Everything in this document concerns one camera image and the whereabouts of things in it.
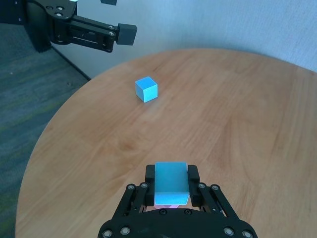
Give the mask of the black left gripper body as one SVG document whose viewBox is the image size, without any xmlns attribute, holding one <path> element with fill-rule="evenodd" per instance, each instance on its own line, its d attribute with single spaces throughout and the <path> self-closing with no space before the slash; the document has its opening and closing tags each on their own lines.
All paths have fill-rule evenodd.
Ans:
<svg viewBox="0 0 317 238">
<path fill-rule="evenodd" d="M 52 43 L 69 44 L 67 28 L 77 14 L 76 0 L 26 0 L 24 28 L 36 51 L 45 52 Z"/>
</svg>

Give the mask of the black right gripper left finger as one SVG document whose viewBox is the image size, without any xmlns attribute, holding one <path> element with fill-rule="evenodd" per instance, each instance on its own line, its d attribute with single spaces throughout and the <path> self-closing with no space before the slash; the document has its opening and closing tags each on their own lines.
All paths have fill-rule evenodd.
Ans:
<svg viewBox="0 0 317 238">
<path fill-rule="evenodd" d="M 145 181 L 128 184 L 112 217 L 113 220 L 146 220 L 146 208 L 154 206 L 155 166 L 147 165 Z"/>
</svg>

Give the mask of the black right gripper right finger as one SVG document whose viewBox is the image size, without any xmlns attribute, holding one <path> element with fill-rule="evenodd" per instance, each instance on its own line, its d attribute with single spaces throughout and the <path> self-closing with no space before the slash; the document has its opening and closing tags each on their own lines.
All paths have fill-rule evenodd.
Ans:
<svg viewBox="0 0 317 238">
<path fill-rule="evenodd" d="M 228 218 L 239 219 L 219 185 L 211 184 L 207 186 L 205 183 L 200 182 L 198 168 L 195 165 L 188 165 L 187 174 L 189 194 L 193 207 L 198 207 L 201 212 L 220 213 Z"/>
</svg>

